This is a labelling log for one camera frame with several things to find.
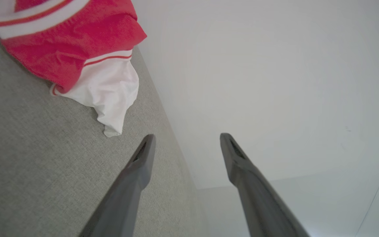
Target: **white fabric corner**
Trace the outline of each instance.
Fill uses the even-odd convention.
[[[108,138],[122,133],[125,113],[137,98],[139,78],[129,59],[109,58],[85,66],[74,87],[60,93],[53,85],[50,93],[93,107],[97,120],[105,125]]]

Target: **gray carpet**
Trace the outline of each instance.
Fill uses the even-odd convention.
[[[134,236],[206,236],[188,168],[138,48],[137,100],[106,138],[93,108],[51,97],[0,46],[0,236],[77,236],[141,139],[157,137]]]

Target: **gray fabric surface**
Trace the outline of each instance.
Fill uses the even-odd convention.
[[[137,100],[106,138],[92,108],[51,97],[0,46],[0,236],[77,236],[141,139],[157,137],[134,236],[206,236],[182,153],[140,52]]]

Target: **garment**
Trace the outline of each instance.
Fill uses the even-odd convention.
[[[0,0],[0,40],[50,93],[94,107],[120,135],[139,79],[132,48],[146,38],[131,0]]]

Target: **red fabric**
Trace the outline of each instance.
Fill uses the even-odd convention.
[[[15,1],[15,12],[19,12],[31,7],[37,6],[48,0],[16,0]]]
[[[30,72],[66,93],[80,77],[85,60],[130,50],[145,38],[131,0],[91,0],[57,26],[1,43]]]

